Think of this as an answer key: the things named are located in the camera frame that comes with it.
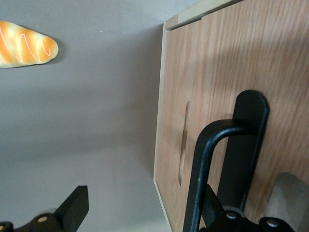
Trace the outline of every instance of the light wood edge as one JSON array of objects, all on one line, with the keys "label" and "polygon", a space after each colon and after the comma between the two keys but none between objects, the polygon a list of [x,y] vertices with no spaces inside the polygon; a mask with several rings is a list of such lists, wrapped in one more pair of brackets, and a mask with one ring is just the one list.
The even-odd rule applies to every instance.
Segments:
[{"label": "light wood edge", "polygon": [[172,230],[172,225],[171,225],[171,223],[170,223],[170,221],[169,221],[168,214],[166,213],[166,210],[165,210],[165,207],[164,207],[164,204],[163,204],[163,200],[162,200],[161,194],[160,194],[160,189],[159,189],[158,184],[156,183],[156,181],[154,181],[154,186],[155,186],[155,189],[156,189],[156,191],[157,191],[157,193],[158,193],[159,200],[160,200],[160,203],[161,203],[161,206],[162,206],[162,209],[163,209],[163,214],[164,214],[165,220],[166,220],[166,222],[167,222],[169,231],[170,231],[170,232],[173,232],[173,230]]},{"label": "light wood edge", "polygon": [[205,15],[218,11],[242,0],[200,0],[193,6],[166,21],[166,30],[173,30],[200,20]]},{"label": "light wood edge", "polygon": [[[166,51],[166,33],[167,33],[167,30],[166,30],[166,23],[163,24],[163,36],[162,36],[162,51],[161,51],[161,69],[160,69],[160,84],[159,84],[159,96],[162,95],[162,83],[163,83],[163,76],[164,76],[164,69],[165,69],[165,51]],[[158,146],[158,134],[159,134],[159,119],[161,118],[161,111],[160,111],[160,108],[161,108],[161,105],[162,105],[162,99],[159,98],[159,103],[158,103],[158,115],[157,115],[157,127],[156,127],[156,138],[155,138],[155,152],[154,152],[154,186],[155,186],[155,189],[157,191],[157,194],[159,196],[159,200],[160,200],[160,204],[161,204],[161,207],[162,207],[162,210],[163,210],[163,213],[164,213],[164,217],[165,217],[165,220],[168,224],[168,228],[169,228],[169,231],[172,232],[172,227],[171,227],[171,223],[169,221],[169,218],[168,218],[168,215],[166,213],[166,210],[165,210],[165,206],[163,204],[163,200],[162,200],[162,197],[161,197],[161,193],[160,193],[160,189],[158,187],[158,184],[155,180],[156,178],[156,166],[157,166],[157,146]]]},{"label": "light wood edge", "polygon": [[[166,23],[163,24],[163,35],[162,35],[162,49],[161,49],[161,68],[160,68],[160,84],[159,84],[159,96],[162,95],[162,85],[163,85],[163,78],[164,78],[164,69],[165,69],[165,51],[166,51]],[[157,122],[156,122],[156,137],[155,137],[155,151],[154,151],[154,183],[156,177],[156,165],[157,165],[157,146],[158,146],[158,134],[159,134],[159,119],[161,118],[161,106],[162,106],[162,98],[159,97],[158,102],[158,114],[157,114]]]}]

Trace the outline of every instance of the black mount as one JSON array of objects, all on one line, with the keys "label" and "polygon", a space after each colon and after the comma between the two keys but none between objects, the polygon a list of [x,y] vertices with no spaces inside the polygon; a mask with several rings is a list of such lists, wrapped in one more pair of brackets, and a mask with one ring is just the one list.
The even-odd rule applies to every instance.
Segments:
[{"label": "black mount", "polygon": [[[183,232],[197,232],[201,215],[207,226],[201,232],[293,231],[280,219],[263,218],[256,225],[222,207],[228,205],[240,210],[245,207],[268,114],[265,97],[257,91],[246,90],[236,98],[233,119],[215,121],[201,132],[194,151]],[[228,136],[216,196],[207,184],[211,158],[218,142]]]},{"label": "black mount", "polygon": [[38,215],[17,229],[11,222],[0,222],[0,232],[76,232],[88,210],[88,188],[78,186],[53,214]]}]

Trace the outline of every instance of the black metal handle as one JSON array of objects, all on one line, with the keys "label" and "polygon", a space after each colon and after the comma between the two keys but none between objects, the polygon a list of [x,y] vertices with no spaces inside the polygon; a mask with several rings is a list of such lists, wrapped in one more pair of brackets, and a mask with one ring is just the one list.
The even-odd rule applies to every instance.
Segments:
[{"label": "black metal handle", "polygon": [[218,142],[228,136],[231,137],[226,147],[218,198],[223,205],[244,208],[268,113],[264,96],[246,90],[237,96],[233,119],[215,121],[201,132],[194,152],[183,232],[198,231],[212,154]]}]

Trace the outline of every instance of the squishy bread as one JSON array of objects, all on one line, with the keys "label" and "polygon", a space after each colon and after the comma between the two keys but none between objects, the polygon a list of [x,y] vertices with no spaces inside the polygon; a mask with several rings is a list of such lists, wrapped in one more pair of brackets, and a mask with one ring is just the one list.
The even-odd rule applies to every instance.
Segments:
[{"label": "squishy bread", "polygon": [[58,54],[58,45],[50,37],[0,21],[0,68],[44,64]]}]

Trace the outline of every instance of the wood grain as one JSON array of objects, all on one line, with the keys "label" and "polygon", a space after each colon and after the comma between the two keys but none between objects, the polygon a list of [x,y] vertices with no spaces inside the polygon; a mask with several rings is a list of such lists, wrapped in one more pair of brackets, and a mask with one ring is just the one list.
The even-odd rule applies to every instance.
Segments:
[{"label": "wood grain", "polygon": [[193,6],[166,21],[166,29],[173,30],[200,20],[203,16],[242,0],[200,0]]},{"label": "wood grain", "polygon": [[[196,139],[209,123],[232,117],[236,96],[262,92],[270,116],[245,214],[262,216],[275,177],[309,183],[309,1],[247,0],[166,34],[161,75],[155,182],[172,230],[182,231]],[[185,108],[191,102],[181,186]],[[217,191],[226,140],[214,152]]]}]

